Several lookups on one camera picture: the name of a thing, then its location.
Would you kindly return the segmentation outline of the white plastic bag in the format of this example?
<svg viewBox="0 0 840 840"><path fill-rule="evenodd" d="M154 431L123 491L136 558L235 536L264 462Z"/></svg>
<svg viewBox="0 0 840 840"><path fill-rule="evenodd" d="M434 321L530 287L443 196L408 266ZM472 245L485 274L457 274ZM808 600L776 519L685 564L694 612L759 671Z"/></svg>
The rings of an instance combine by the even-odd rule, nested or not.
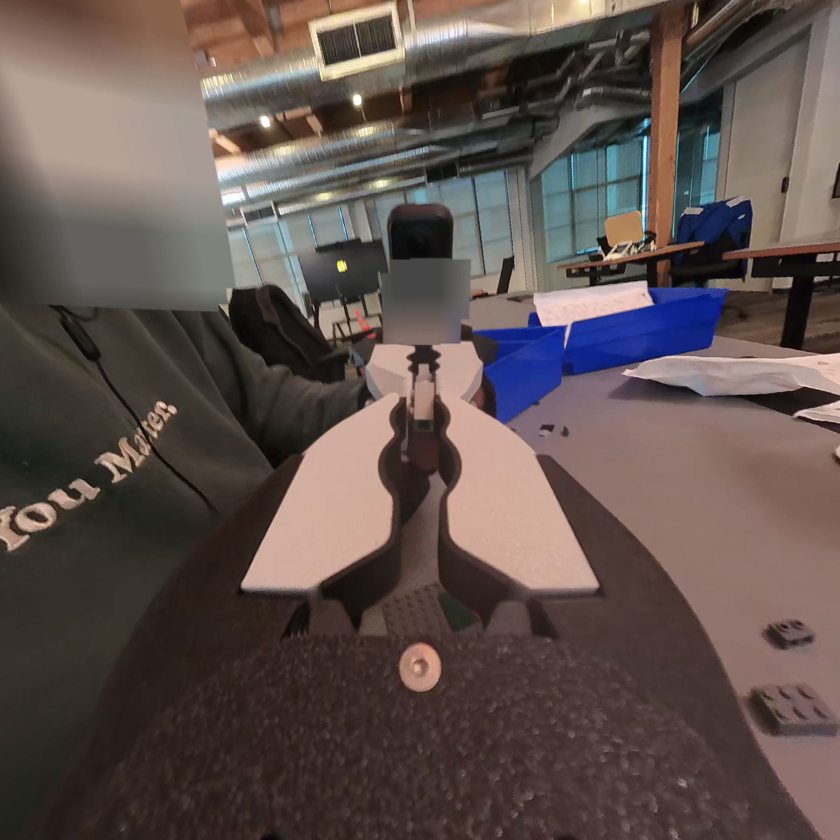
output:
<svg viewBox="0 0 840 840"><path fill-rule="evenodd" d="M536 293L532 301L543 327L568 327L655 304L644 280Z"/></svg>

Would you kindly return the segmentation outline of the grey desk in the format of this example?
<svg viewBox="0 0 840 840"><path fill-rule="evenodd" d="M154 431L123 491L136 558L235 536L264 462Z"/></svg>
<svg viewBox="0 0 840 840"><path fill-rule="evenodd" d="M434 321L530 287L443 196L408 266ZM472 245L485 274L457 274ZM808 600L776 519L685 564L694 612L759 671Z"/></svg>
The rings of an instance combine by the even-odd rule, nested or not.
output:
<svg viewBox="0 0 840 840"><path fill-rule="evenodd" d="M542 424L554 432L539 436ZM740 398L628 378L623 367L565 375L511 427L654 555L741 700L799 680L838 714L838 433ZM773 646L763 630L786 619L815 642Z"/></svg>

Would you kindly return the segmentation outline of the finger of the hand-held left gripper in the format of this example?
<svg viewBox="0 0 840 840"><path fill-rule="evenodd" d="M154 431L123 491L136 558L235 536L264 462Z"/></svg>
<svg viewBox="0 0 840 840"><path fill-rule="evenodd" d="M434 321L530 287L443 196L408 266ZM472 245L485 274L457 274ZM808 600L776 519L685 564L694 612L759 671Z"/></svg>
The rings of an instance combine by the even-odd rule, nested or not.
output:
<svg viewBox="0 0 840 840"><path fill-rule="evenodd" d="M379 402L389 395L405 399L414 395L415 374L412 372L414 344L375 343L371 357L364 364L364 383L369 400Z"/></svg>
<svg viewBox="0 0 840 840"><path fill-rule="evenodd" d="M471 403L481 388L484 364L473 343L433 345L437 353L434 373L434 399L442 394Z"/></svg>

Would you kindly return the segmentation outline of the black display screen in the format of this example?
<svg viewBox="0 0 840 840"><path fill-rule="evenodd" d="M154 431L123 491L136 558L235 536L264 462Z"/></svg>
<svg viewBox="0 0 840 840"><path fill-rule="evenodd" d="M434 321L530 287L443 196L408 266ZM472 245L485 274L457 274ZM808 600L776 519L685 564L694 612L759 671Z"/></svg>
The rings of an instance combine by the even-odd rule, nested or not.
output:
<svg viewBox="0 0 840 840"><path fill-rule="evenodd" d="M380 275L387 273L380 239L353 239L299 255L298 262L310 299L357 302L379 292Z"/></svg>

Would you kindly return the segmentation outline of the wooden edged office table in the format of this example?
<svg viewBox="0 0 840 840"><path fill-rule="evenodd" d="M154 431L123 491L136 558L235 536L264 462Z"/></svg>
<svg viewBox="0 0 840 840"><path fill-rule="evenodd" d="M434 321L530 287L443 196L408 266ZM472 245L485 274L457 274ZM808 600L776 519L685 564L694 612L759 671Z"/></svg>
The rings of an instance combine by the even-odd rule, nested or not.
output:
<svg viewBox="0 0 840 840"><path fill-rule="evenodd" d="M590 287L596 287L612 282L615 278L622 278L625 275L626 266L639 265L645 269L644 278L649 287L667 287L669 275L661 280L658 265L662 262L669 265L674 255L698 249L704 244L703 240L697 240L661 248L638 250L635 253L631 252L633 249L631 244L624 244L614 248L605 258L566 262L558 265L557 269L564 272L569 279L585 278Z"/></svg>
<svg viewBox="0 0 840 840"><path fill-rule="evenodd" d="M838 234L823 241L777 243L763 248L740 248L723 253L725 260L749 260L753 278L791 278L780 347L801 350L809 319L815 281L839 278Z"/></svg>

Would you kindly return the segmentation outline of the blue plastic bin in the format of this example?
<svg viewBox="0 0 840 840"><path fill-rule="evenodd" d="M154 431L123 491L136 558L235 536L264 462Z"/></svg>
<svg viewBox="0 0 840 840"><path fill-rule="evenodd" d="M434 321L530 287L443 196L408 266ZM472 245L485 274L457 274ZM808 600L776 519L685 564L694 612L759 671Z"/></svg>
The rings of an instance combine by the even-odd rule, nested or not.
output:
<svg viewBox="0 0 840 840"><path fill-rule="evenodd" d="M654 305L566 328L563 372L579 375L711 346L727 292L649 288ZM527 327L543 327L535 311Z"/></svg>
<svg viewBox="0 0 840 840"><path fill-rule="evenodd" d="M474 331L472 340L495 394L497 420L508 424L560 386L566 328Z"/></svg>

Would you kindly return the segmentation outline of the dark grey four-stud brick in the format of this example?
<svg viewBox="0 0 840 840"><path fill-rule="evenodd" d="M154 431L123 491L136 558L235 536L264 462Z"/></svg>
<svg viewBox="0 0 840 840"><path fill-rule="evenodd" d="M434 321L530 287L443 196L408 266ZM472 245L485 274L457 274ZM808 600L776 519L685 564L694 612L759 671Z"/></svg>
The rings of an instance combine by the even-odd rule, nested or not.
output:
<svg viewBox="0 0 840 840"><path fill-rule="evenodd" d="M768 623L763 630L764 637L778 649L793 649L815 642L815 632L798 619L784 619Z"/></svg>

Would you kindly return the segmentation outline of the blue jacket on chair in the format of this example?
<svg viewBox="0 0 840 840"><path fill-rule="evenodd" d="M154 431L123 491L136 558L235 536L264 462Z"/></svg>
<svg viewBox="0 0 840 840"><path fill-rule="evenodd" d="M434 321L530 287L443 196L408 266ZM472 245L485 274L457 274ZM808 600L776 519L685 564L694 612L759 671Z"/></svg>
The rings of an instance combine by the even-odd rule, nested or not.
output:
<svg viewBox="0 0 840 840"><path fill-rule="evenodd" d="M672 258L672 285L705 286L710 280L743 280L748 261L725 259L725 254L749 247L752 223L752 202L744 196L688 207L679 218L673 243L702 242L703 245L681 251Z"/></svg>

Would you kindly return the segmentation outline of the grey six-stud brick plate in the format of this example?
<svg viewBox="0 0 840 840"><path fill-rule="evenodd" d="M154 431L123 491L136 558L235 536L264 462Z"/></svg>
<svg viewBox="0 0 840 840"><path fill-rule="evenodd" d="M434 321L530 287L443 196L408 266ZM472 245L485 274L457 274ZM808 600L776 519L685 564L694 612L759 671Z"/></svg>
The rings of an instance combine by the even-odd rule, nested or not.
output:
<svg viewBox="0 0 840 840"><path fill-rule="evenodd" d="M807 684L760 686L750 690L756 717L777 737L834 737L838 719Z"/></svg>

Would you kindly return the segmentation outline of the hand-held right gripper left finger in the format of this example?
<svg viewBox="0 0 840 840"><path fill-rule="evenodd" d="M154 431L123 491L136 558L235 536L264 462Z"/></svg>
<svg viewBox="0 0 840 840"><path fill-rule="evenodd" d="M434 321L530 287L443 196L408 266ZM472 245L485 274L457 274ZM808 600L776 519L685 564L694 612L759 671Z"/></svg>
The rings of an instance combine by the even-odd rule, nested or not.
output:
<svg viewBox="0 0 840 840"><path fill-rule="evenodd" d="M381 557L400 514L386 474L403 406L384 396L304 453L240 583L247 594L315 595Z"/></svg>

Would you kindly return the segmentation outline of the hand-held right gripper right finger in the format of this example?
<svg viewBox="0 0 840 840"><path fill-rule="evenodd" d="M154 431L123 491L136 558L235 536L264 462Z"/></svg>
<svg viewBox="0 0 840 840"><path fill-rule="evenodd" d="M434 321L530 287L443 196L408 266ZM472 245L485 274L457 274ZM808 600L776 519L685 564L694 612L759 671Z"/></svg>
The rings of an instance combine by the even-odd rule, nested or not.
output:
<svg viewBox="0 0 840 840"><path fill-rule="evenodd" d="M459 472L446 499L448 534L503 583L537 596L590 595L599 582L534 450L454 394L444 441Z"/></svg>

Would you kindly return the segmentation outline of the white ceiling air vent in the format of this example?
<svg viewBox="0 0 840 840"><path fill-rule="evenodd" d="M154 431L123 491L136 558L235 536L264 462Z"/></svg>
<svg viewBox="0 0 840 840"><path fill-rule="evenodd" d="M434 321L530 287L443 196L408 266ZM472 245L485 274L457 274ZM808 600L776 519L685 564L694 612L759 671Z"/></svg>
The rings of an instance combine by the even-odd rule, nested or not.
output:
<svg viewBox="0 0 840 840"><path fill-rule="evenodd" d="M308 27L323 81L404 62L404 38L395 2L317 18Z"/></svg>

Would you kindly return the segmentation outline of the silver ventilation duct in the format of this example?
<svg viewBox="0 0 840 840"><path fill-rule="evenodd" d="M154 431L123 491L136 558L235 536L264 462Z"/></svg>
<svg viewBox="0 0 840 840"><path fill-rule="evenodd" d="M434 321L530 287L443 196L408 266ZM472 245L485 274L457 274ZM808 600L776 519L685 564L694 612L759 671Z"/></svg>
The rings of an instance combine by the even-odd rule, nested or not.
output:
<svg viewBox="0 0 840 840"><path fill-rule="evenodd" d="M528 33L471 17L426 20L403 35L403 58L322 78L313 49L256 59L201 79L208 125L217 134L257 128L262 117L288 123L294 112L321 130L260 140L255 150L216 162L223 193L245 199L305 192L298 179L361 181L369 174L423 167L389 163L423 155L451 161L527 160L557 128L560 108L598 70L634 77L648 28L620 28L584 42L581 27Z"/></svg>

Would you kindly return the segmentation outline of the person's green sweatshirt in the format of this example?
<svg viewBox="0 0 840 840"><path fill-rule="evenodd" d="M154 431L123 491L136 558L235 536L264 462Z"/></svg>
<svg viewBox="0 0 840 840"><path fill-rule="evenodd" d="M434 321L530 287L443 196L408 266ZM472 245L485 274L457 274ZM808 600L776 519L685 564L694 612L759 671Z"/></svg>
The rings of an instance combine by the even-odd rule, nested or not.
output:
<svg viewBox="0 0 840 840"><path fill-rule="evenodd" d="M46 799L174 568L270 471L208 313L2 305L2 838Z"/></svg>

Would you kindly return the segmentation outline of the wooden pillar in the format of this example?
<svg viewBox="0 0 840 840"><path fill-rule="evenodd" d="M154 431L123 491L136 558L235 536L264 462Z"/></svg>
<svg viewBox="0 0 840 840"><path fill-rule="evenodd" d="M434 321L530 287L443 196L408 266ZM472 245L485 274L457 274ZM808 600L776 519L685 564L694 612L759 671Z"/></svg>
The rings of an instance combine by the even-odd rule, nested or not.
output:
<svg viewBox="0 0 840 840"><path fill-rule="evenodd" d="M650 42L650 134L647 174L647 229L655 250L669 245L674 221L680 72L687 11L668 2L658 12Z"/></svg>

